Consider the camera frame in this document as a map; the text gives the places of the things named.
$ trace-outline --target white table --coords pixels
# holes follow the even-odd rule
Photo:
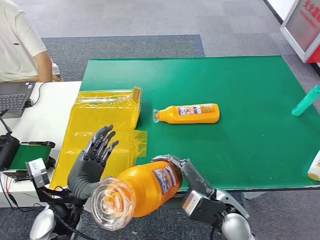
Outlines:
[[[55,148],[50,156],[57,159],[61,149],[70,111],[78,93],[81,81],[72,82],[48,82],[42,87],[41,99],[33,107],[25,110],[21,118],[5,119],[12,131],[13,136],[20,142],[51,141]],[[36,83],[31,95],[35,102],[39,94],[42,83]],[[0,135],[5,134],[5,129],[0,125]],[[5,184],[5,176],[1,174]],[[9,189],[20,207],[32,206],[38,203],[38,196],[31,181],[12,183]],[[0,208],[9,207],[0,188]]]

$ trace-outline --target yellow cloth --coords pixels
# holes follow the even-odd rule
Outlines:
[[[113,125],[112,141],[118,140],[102,177],[117,177],[135,165],[137,156],[146,153],[146,132],[134,130],[140,109],[141,90],[80,92],[71,110],[63,143],[50,188],[66,186],[77,156],[99,128]]]

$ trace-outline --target green table mat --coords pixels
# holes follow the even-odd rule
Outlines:
[[[142,88],[137,128],[148,131],[146,157],[137,164],[162,154],[190,158],[223,189],[318,184],[307,170],[320,147],[320,116],[313,106],[291,115],[305,92],[281,56],[93,59],[80,91],[134,86]],[[152,122],[153,109],[202,103],[218,104],[219,122]]]
[[[20,145],[8,170],[26,170],[26,162],[39,158],[46,162],[51,151],[49,145]]]

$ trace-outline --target black robotic finger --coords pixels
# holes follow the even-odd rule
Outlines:
[[[115,136],[115,135],[115,132],[115,131],[112,131],[112,132],[110,132],[109,134],[108,134],[105,139],[106,140],[106,144],[108,144],[110,140],[111,140],[111,138],[112,138],[113,136]]]
[[[100,144],[110,131],[113,128],[113,125],[103,126],[100,129],[97,130],[92,139],[94,141],[93,150],[97,150]]]
[[[95,160],[97,162],[101,161],[103,152],[106,150],[106,148],[107,147],[108,143],[110,141],[110,139],[113,136],[115,135],[115,131],[112,131],[109,134],[108,134],[106,138],[104,138],[103,140],[102,140],[102,142],[98,146],[98,148],[97,149],[96,153],[95,153]]]
[[[112,150],[119,143],[119,141],[116,140],[112,143],[111,143],[109,147],[106,149],[106,151],[103,154],[101,157],[101,165],[103,167],[106,166],[106,163],[107,162],[108,158],[110,156],[110,154],[112,152]]]

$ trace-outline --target gray carpet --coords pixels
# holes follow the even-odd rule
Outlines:
[[[64,81],[82,81],[90,59],[205,57],[200,35],[42,38]]]
[[[232,195],[243,203],[240,193]],[[30,229],[38,213],[0,208],[0,240],[29,239]],[[160,207],[144,217],[133,218],[125,228],[115,232],[97,226],[91,214],[87,211],[84,211],[82,219],[82,232],[97,240],[209,240],[211,231],[210,225],[189,220],[183,210],[167,207]],[[217,233],[214,235],[214,240],[223,239]]]

